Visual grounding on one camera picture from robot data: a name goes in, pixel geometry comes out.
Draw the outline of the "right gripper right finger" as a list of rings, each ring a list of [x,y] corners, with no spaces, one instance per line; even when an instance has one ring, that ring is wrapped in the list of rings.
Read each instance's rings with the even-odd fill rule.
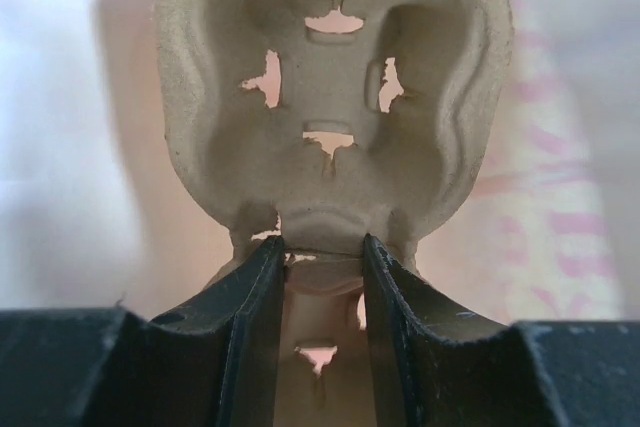
[[[489,320],[364,240],[366,332],[381,426],[635,426],[639,326]]]

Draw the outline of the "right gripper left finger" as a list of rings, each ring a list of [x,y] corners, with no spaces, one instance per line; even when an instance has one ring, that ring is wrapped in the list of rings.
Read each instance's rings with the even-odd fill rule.
[[[284,242],[145,320],[122,306],[1,315],[5,426],[269,426]]]

